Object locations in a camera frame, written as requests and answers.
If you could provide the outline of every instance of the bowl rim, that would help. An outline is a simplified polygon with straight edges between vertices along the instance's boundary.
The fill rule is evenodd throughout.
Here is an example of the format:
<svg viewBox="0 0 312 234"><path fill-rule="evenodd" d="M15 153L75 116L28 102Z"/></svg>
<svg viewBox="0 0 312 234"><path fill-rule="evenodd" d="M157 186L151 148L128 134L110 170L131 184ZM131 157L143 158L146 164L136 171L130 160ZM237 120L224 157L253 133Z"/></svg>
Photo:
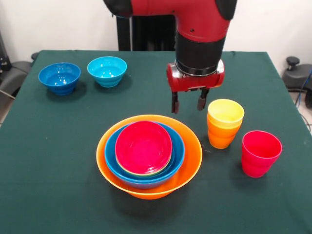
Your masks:
<svg viewBox="0 0 312 234"><path fill-rule="evenodd" d="M95 58L94 60L92 60L92 61L90 61L90 62L88 63L87 71L88 71L88 73L89 73L90 75L92 75L93 77L96 77L96 78L98 78L98 79L114 78L114 77L100 77L100 76L96 76L96 75L94 75L94 74L92 74L92 73L90 72L90 70L89 70L90 64L91 64L92 62L96 61L96 60L103 59L103 58L106 58L106 59L107 59L107 58L119 59L119 60L121 60L122 62L124 62L124 64L126 65L124 71L122 71L119 75L117 75L117 76L115 76L115 77L121 76L121 75L123 75L123 74L127 71L128 64L127 64L127 62L126 62L125 60L123 60L122 58L115 57L115 56L102 56L102 57Z"/></svg>
<svg viewBox="0 0 312 234"><path fill-rule="evenodd" d="M155 117L155 116L156 116L156 117L161 117L161 118L169 118L169 119L171 119L172 121L176 121L176 122L178 122L178 123L183 124L186 128L188 128L188 129L190 130L190 134L191 134L193 137L195 137L195 138L197 139L197 146L198 146L199 149L200 149L200 156L199 156L199 157L200 157L200 162L199 162L199 164L198 164L196 170L195 170L194 173L192 174L192 176L190 176L190 178L188 178L184 183L182 183L182 184L180 184L179 186L176 186L176 187L174 187L174 188L172 188L172 189L168 189L168 190L165 190L165 191L162 191L162 192L148 193L148 194L147 194L147 193L143 193L143 192L135 192L135 191L131 191L131 190L127 190L127 189L125 189L125 188L122 188L122 187L118 186L117 184L115 184L113 181L111 181L110 178L103 172L102 168L99 166L98 158L99 158L99 156L100 156L100 150L99 150L99 149L100 149L100 147L101 147L101 143L102 143L102 141L104 141L105 138L107 137L107 132L108 132L110 129L116 127L116 126L119 126L121 123L124 123L124 122L126 122L126 121L128 121L128 120L133 120L133 119L135 119L135 118L137 118L137 117L147 117L147 118L149 118L149 117ZM201 148L201 144L200 144L200 142L199 142L199 139L198 139L198 137L196 136L196 134L195 134L187 125L185 125L184 123L182 123L182 122L180 122L180 121L178 121L178 120L176 120L176 119L174 119L174 118L170 118L170 117L167 117L167 116L161 116L161 115L138 115L138 116L129 117L129 118L126 118L126 119L123 119L123 120L119 121L118 123L116 123L116 124L114 124L112 127L110 127L110 128L104 133L104 135L102 135L102 137L100 138L100 141L98 142L97 150L96 150L97 166L98 166L98 168L99 168L101 174L105 177L105 179L106 179L110 184L112 184L113 186L115 186L116 188L118 188L118 189L120 189L120 190L122 190L122 191L124 191L124 192L130 193L130 194L132 194L132 195L137 195L137 196L159 196L159 195L167 195L167 194L169 194L169 193L171 193L171 192L173 192L173 191L175 191L175 190L177 190L177 189L179 189L179 188L182 188L184 185L186 185L188 182L190 182L190 181L194 178L194 176L197 174L197 172L199 171L200 165L201 165L201 163L202 163L202 155L203 155L203 154L202 154L202 148Z"/></svg>
<svg viewBox="0 0 312 234"><path fill-rule="evenodd" d="M128 124L125 124L125 125L123 125L122 127L118 128L116 131L114 131L114 132L110 135L110 137L108 138L108 140L107 140L107 142L106 142L105 150L104 150L104 151L105 151L105 160L106 160L106 164L107 164L108 168L109 168L109 169L112 171L112 173L113 173L115 176L117 176L119 179L125 180L125 181L130 182L130 183L133 183L133 184L138 184L138 185L155 184L155 183L159 183L159 182L162 182L163 180L166 180L166 179L171 178L171 177L180 169L180 167L182 166L183 161L184 161L184 158L185 158L185 144L184 144L184 142L183 142L182 137L180 136L180 134L179 134L175 129L173 129L172 127L168 126L167 124L164 124L164 123L161 123L161 122L157 122L157 121L155 121L155 122L158 123L158 124L162 124L162 125L167 126L168 128L170 128L170 129L179 137L179 140L182 142L182 146L183 146L183 155L182 155L181 160L179 161L179 163L177 164L177 166L174 167L174 169L171 170L171 171L170 171L169 173L167 173L166 175L163 175L163 176L161 176L161 177L159 177L159 178L148 179L148 180L144 180L144 181L139 181L139 180L137 180L137 179L127 178L126 176L121 175L120 173L116 172L115 170L112 170L111 164L108 163L107 160L106 160L106 146L107 146L107 143L110 141L110 139L111 139L111 137L112 137L113 134L115 134L115 133L116 133L117 131L119 131L120 129L125 128L126 126L128 126L129 124L131 124L131 123L128 123Z"/></svg>
<svg viewBox="0 0 312 234"><path fill-rule="evenodd" d="M40 79L40 75L41 75L41 73L43 72L43 70L45 70L45 69L48 68L48 67L57 65L57 64L69 64L69 65L73 65L74 67L77 67L78 70L79 70L78 76L77 76L74 80L72 80L71 82L69 82L69 83L67 83L67 84L50 85L50 84L47 84L47 83L43 82L43 81ZM74 83L75 81L77 81L77 80L79 79L80 76L81 76L81 69L80 69L80 67L79 67L78 65L76 65L76 64L74 64L74 63L71 63L71 62L56 62L56 63L52 63L52 64L47 65L47 66L45 66L44 68L42 68L41 71L40 71L39 74L38 74L38 79L39 79L39 81L40 81L42 84L44 84L44 85L46 85L46 86L49 86L49 87L61 87L61 86L65 86L65 85L69 85L69 84Z"/></svg>

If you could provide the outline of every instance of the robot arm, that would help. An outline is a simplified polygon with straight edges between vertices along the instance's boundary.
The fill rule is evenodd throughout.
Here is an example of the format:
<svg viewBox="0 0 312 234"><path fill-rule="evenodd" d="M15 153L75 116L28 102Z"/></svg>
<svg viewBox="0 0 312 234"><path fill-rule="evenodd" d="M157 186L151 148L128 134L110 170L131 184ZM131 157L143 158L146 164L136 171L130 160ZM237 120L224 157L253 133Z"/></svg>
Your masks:
<svg viewBox="0 0 312 234"><path fill-rule="evenodd" d="M167 78L173 92L172 112L178 112L177 92L201 89L198 109L210 88L224 79L222 50L237 0L104 0L120 17L175 15L175 63Z"/></svg>

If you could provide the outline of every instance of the plastic bowl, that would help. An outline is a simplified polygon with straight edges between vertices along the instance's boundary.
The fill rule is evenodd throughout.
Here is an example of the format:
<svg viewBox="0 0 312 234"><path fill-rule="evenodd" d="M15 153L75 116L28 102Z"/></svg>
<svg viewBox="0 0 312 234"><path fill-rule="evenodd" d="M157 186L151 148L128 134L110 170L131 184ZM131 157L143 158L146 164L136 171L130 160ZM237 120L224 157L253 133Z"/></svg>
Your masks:
<svg viewBox="0 0 312 234"><path fill-rule="evenodd" d="M43 68L39 81L53 93L63 96L73 92L80 77L81 69L72 63L54 63Z"/></svg>
<svg viewBox="0 0 312 234"><path fill-rule="evenodd" d="M169 126L159 123L162 127L166 129L169 133L173 151L171 155L171 160L166 168L157 175L149 177L141 177L136 175L130 175L125 172L117 163L115 155L115 143L120 132L127 126L123 126L115 131L111 137L108 139L105 146L105 159L109 169L124 183L138 189L151 189L158 187L170 179L181 167L184 156L185 156L185 146L180 135L170 128Z"/></svg>
<svg viewBox="0 0 312 234"><path fill-rule="evenodd" d="M111 88L121 81L127 70L127 63L117 57L100 57L92 60L87 69L99 85Z"/></svg>
<svg viewBox="0 0 312 234"><path fill-rule="evenodd" d="M169 163L172 142L166 129L152 121L139 121L124 128L115 143L116 160L126 172L152 176Z"/></svg>
<svg viewBox="0 0 312 234"><path fill-rule="evenodd" d="M185 158L178 172L161 186L147 190L133 188L122 182L122 180L110 171L105 160L105 145L108 138L120 127L131 122L142 120L156 121L170 126L179 133L185 145ZM202 149L196 135L183 123L165 116L141 115L124 119L107 130L97 146L97 166L105 179L116 188L123 190L132 196L147 200L164 197L186 185L198 172L201 162Z"/></svg>

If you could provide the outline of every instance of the white wall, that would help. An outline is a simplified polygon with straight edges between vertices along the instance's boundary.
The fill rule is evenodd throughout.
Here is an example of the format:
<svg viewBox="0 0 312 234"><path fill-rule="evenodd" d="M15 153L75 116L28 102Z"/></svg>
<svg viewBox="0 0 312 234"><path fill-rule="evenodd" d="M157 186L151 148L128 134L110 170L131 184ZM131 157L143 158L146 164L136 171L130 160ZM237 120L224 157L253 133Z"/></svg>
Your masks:
<svg viewBox="0 0 312 234"><path fill-rule="evenodd" d="M238 0L224 49L267 51L280 74L289 55L312 63L312 0Z"/></svg>
<svg viewBox="0 0 312 234"><path fill-rule="evenodd" d="M0 0L0 30L12 61L42 49L118 50L102 0Z"/></svg>
<svg viewBox="0 0 312 234"><path fill-rule="evenodd" d="M11 60L41 49L117 50L116 19L102 0L0 0ZM312 0L238 0L225 50L267 51L281 73L288 55L312 63Z"/></svg>

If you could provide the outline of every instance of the red cup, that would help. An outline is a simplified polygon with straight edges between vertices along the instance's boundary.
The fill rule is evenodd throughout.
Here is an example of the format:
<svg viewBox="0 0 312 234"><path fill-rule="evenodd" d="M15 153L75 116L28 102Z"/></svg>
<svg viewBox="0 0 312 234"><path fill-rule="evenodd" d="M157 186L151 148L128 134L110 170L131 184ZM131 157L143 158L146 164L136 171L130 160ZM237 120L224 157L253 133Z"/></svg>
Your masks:
<svg viewBox="0 0 312 234"><path fill-rule="evenodd" d="M251 131L242 140L242 169L252 178L262 177L279 158L282 143L271 133Z"/></svg>

